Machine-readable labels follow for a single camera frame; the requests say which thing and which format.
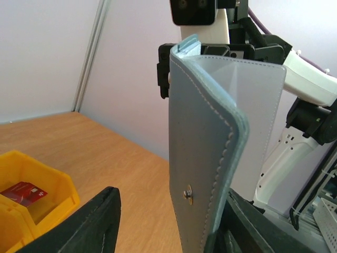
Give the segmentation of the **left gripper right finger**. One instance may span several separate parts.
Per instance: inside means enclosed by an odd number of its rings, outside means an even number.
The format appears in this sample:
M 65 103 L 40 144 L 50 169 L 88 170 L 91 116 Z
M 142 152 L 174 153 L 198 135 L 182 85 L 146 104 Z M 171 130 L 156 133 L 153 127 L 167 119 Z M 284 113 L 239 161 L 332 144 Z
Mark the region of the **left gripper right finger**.
M 213 243 L 205 252 L 329 252 L 312 236 L 290 235 L 230 189 Z

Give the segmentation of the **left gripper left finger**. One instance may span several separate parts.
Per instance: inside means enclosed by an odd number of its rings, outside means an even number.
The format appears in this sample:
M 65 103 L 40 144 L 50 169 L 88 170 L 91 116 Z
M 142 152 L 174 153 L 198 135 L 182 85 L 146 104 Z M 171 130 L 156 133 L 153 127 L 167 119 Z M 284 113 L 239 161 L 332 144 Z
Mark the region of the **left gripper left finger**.
M 107 187 L 18 252 L 114 252 L 121 220 L 118 188 Z

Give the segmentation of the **blue leather card holder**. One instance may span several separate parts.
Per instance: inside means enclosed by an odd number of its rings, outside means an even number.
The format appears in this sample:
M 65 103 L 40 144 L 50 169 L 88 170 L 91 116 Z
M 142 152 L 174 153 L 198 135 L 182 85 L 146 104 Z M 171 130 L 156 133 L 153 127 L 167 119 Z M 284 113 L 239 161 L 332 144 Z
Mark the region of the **blue leather card holder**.
M 168 105 L 170 194 L 183 252 L 205 252 L 230 188 L 252 200 L 286 70 L 203 55 L 192 35 L 172 47 Z

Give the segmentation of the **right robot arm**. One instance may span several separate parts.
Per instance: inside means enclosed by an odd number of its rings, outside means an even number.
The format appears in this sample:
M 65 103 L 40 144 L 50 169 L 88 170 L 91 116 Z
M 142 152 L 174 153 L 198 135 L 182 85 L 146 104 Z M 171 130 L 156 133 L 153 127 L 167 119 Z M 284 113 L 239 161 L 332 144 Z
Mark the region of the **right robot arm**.
M 336 140 L 336 78 L 256 30 L 247 2 L 171 1 L 182 42 L 157 65 L 169 99 L 170 194 L 178 216 L 210 217 L 252 175 L 263 208 L 296 164 Z

